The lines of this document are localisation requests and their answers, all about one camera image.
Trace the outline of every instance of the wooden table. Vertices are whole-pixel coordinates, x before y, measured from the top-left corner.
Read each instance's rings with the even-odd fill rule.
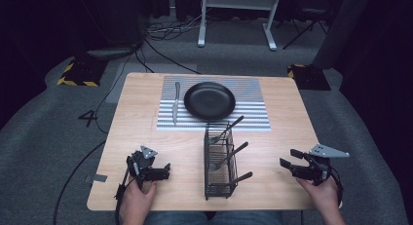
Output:
[[[307,166],[289,155],[291,148],[308,152],[318,143],[300,93],[293,80],[258,79],[271,131],[234,131],[238,145],[249,145],[237,156],[239,176],[253,176],[239,183],[232,197],[209,198],[204,194],[204,131],[159,131],[158,110],[165,76],[177,74],[131,73],[125,82],[88,199],[91,210],[114,210],[118,185],[126,172],[126,157],[144,144],[159,152],[154,168],[171,164],[170,177],[158,183],[153,210],[233,210],[313,208],[307,193],[280,166],[280,158]],[[178,75],[203,77],[206,75]]]

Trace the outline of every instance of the black wire rack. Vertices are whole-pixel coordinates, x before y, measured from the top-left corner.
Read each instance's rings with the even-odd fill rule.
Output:
[[[229,127],[227,124],[208,123],[206,124],[206,134],[204,137],[204,163],[205,163],[205,196],[229,198],[233,194],[238,183],[233,182],[237,179],[237,163],[235,155],[227,161],[222,161],[234,151],[232,131],[225,131]],[[220,136],[215,143],[211,138]]]

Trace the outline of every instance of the striped mat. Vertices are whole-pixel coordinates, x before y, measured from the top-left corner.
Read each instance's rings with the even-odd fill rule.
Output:
[[[176,126],[172,119],[172,105],[175,101],[175,82],[180,83],[179,106]],[[233,131],[271,131],[267,109],[262,97],[259,81],[256,78],[220,78],[220,77],[179,77],[166,76],[162,88],[157,130],[161,131],[204,131],[206,122],[193,117],[186,110],[183,98],[194,85],[201,82],[215,82],[227,87],[236,100],[233,113],[219,123],[233,123],[240,116]]]

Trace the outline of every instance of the dark background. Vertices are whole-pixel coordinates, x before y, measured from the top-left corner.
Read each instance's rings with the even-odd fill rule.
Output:
[[[103,22],[95,0],[66,0],[86,50],[112,46],[97,30]],[[45,88],[51,68],[73,56],[56,0],[0,0],[2,61],[0,129],[31,98]],[[180,19],[198,14],[199,2],[176,0]],[[168,0],[146,0],[154,17],[169,14]],[[409,179],[413,170],[412,0],[370,0],[347,47],[335,63],[343,75],[341,92],[368,127],[390,166],[412,221]]]

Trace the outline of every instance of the human hand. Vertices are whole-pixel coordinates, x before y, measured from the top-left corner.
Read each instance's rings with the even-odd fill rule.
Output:
[[[120,208],[120,214],[125,225],[140,225],[145,221],[145,217],[151,208],[157,189],[156,181],[151,183],[147,194],[144,194],[136,182],[131,182],[125,191]]]
[[[324,224],[345,224],[338,208],[338,186],[332,177],[328,177],[319,186],[315,186],[305,179],[295,179],[310,195],[314,206],[324,220]]]

